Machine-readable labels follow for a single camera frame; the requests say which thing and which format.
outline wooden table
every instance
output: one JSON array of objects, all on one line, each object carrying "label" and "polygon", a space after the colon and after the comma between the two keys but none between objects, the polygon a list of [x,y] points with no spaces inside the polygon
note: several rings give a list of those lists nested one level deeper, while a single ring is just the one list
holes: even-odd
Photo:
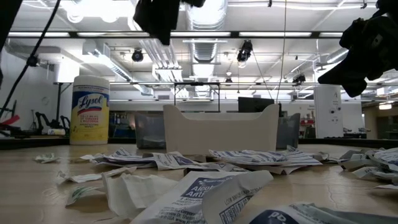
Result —
[{"label": "wooden table", "polygon": [[[114,144],[0,151],[1,223],[100,223],[95,221],[114,217],[105,195],[82,198],[65,208],[72,188],[78,185],[100,186],[102,181],[59,184],[61,178],[57,177],[57,173],[62,170],[70,175],[82,175],[106,171],[90,163],[71,161],[86,154],[109,154],[121,146],[130,151],[136,150],[135,145]],[[332,156],[355,149],[322,145],[303,145],[299,148],[305,152],[329,152]],[[61,157],[57,163],[39,164],[32,160],[35,156],[51,152]],[[182,170],[157,171],[155,168],[140,169],[134,174],[154,174],[174,180],[183,177]],[[274,208],[293,202],[313,202],[319,207],[335,210],[398,217],[398,192],[373,189],[377,185],[383,183],[357,179],[337,165],[303,168],[290,175],[274,175],[274,180],[250,200],[243,212],[258,206]]]}]

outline fluorescent light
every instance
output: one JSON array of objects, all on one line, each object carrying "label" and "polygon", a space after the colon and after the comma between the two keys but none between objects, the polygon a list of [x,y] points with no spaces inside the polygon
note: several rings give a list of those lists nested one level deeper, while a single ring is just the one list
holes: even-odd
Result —
[{"label": "fluorescent light", "polygon": [[343,35],[342,32],[322,32],[320,37],[341,37]]},{"label": "fluorescent light", "polygon": [[391,104],[379,105],[379,110],[389,110],[391,108],[392,108]]},{"label": "fluorescent light", "polygon": [[140,85],[174,85],[172,82],[140,82]]},{"label": "fluorescent light", "polygon": [[[10,32],[9,37],[40,37],[41,32]],[[46,37],[69,37],[68,32],[47,32]]]},{"label": "fluorescent light", "polygon": [[[286,37],[310,37],[311,32],[286,32]],[[283,37],[284,32],[240,32],[240,37]]]},{"label": "fluorescent light", "polygon": [[130,85],[128,82],[111,82],[111,85]]},{"label": "fluorescent light", "polygon": [[335,57],[329,59],[327,62],[328,63],[334,63],[336,60],[338,60],[341,56],[343,56],[344,54],[347,54],[348,50],[344,50],[342,53],[340,53],[339,55],[336,55]]},{"label": "fluorescent light", "polygon": [[221,85],[257,85],[257,83],[220,83]]},{"label": "fluorescent light", "polygon": [[217,43],[228,43],[227,40],[182,40],[185,44],[205,43],[205,44],[217,44]]},{"label": "fluorescent light", "polygon": [[80,37],[149,37],[145,32],[78,32]]},{"label": "fluorescent light", "polygon": [[172,32],[172,37],[229,37],[230,32],[217,32],[217,31],[206,31],[206,32]]}]

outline white paper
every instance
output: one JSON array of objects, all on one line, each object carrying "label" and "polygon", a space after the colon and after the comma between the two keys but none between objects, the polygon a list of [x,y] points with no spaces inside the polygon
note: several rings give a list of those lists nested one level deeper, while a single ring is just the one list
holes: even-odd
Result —
[{"label": "white paper", "polygon": [[322,165],[321,162],[309,156],[307,153],[288,146],[282,152],[257,152],[257,151],[231,151],[221,152],[209,150],[212,156],[233,164],[253,165],[253,166],[316,166]]},{"label": "white paper", "polygon": [[379,159],[387,164],[390,170],[398,172],[398,148],[388,149],[376,152],[374,158]]},{"label": "white paper", "polygon": [[214,157],[235,164],[244,165],[285,165],[288,164],[287,156],[280,152],[259,152],[259,151],[213,151],[209,150]]},{"label": "white paper", "polygon": [[207,162],[201,163],[200,165],[209,169],[216,169],[225,172],[250,172],[249,170],[224,162]]},{"label": "white paper", "polygon": [[244,166],[244,168],[249,170],[268,170],[273,174],[289,175],[291,172],[303,168],[306,166]]},{"label": "white paper", "polygon": [[42,164],[53,162],[56,161],[57,159],[59,159],[59,157],[55,157],[54,153],[39,155],[34,158],[35,161],[40,162]]},{"label": "white paper", "polygon": [[372,161],[370,159],[358,159],[358,160],[348,160],[344,162],[339,162],[339,166],[341,166],[345,170],[358,169],[364,166],[376,166],[377,162]]},{"label": "white paper", "polygon": [[241,190],[249,197],[256,192],[255,189],[263,187],[261,184],[266,184],[272,180],[268,171],[249,173],[190,172],[172,190],[140,213],[131,224],[205,224],[206,220],[202,212],[203,196],[211,190],[217,189],[217,186],[222,185],[225,181],[234,178],[238,178],[238,180],[230,182],[234,186],[231,188],[234,191],[223,192],[222,195],[213,197],[213,202],[218,201],[219,198],[231,198],[237,194],[235,190]]},{"label": "white paper", "polygon": [[75,187],[69,194],[67,200],[67,206],[75,203],[79,198],[87,197],[90,195],[97,195],[103,194],[102,187],[86,187],[86,186],[79,186]]},{"label": "white paper", "polygon": [[122,174],[112,179],[103,174],[109,209],[121,218],[134,218],[178,182],[155,175]]},{"label": "white paper", "polygon": [[202,210],[207,224],[230,224],[249,200],[274,178],[257,171],[226,180],[203,197]]},{"label": "white paper", "polygon": [[95,156],[85,155],[82,156],[81,159],[90,160],[90,162],[96,165],[105,166],[137,168],[156,167],[153,157],[142,158],[142,156],[131,153],[122,147],[109,156],[104,154],[97,154]]},{"label": "white paper", "polygon": [[199,162],[192,161],[183,157],[179,152],[169,153],[148,153],[144,157],[153,157],[158,170],[184,169],[184,168],[201,168]]},{"label": "white paper", "polygon": [[393,180],[398,178],[398,173],[387,172],[385,169],[379,167],[363,167],[353,172],[359,178],[375,177],[384,180]]},{"label": "white paper", "polygon": [[380,186],[375,187],[375,189],[393,189],[393,190],[398,190],[398,185],[394,185],[394,184],[380,185]]},{"label": "white paper", "polygon": [[[108,177],[112,177],[114,175],[121,174],[122,172],[128,172],[128,173],[133,173],[137,168],[132,167],[130,169],[128,168],[120,168],[120,169],[115,169],[112,171],[109,171],[106,173]],[[92,180],[100,180],[102,178],[102,174],[86,174],[86,175],[76,175],[73,177],[70,177],[66,174],[64,174],[62,171],[58,172],[58,176],[64,178],[65,180],[69,180],[75,183],[84,183],[87,181],[92,181]]]},{"label": "white paper", "polygon": [[395,217],[334,211],[318,208],[313,203],[294,203],[272,209],[255,208],[236,220],[235,224],[387,224],[397,222],[398,219]]}]

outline black camera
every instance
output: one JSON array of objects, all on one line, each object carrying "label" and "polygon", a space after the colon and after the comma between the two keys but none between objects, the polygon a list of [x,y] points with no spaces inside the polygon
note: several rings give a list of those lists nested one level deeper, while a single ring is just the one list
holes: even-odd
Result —
[{"label": "black camera", "polygon": [[134,49],[134,53],[132,53],[131,59],[134,62],[141,62],[144,59],[144,55],[142,54],[142,49]]}]

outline spotlight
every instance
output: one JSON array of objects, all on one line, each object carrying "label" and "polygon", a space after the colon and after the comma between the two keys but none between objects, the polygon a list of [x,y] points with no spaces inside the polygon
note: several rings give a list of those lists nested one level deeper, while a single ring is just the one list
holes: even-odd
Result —
[{"label": "spotlight", "polygon": [[245,62],[251,56],[250,52],[253,51],[253,45],[251,40],[245,40],[241,49],[239,50],[237,60],[238,62]]},{"label": "spotlight", "polygon": [[297,77],[295,77],[293,79],[293,83],[296,83],[297,85],[299,85],[299,84],[301,84],[303,82],[305,82],[305,75],[304,74],[300,74],[300,75],[298,75]]},{"label": "spotlight", "polygon": [[144,56],[142,54],[142,49],[134,49],[134,53],[132,54],[131,59],[134,62],[141,62],[144,59]]}]

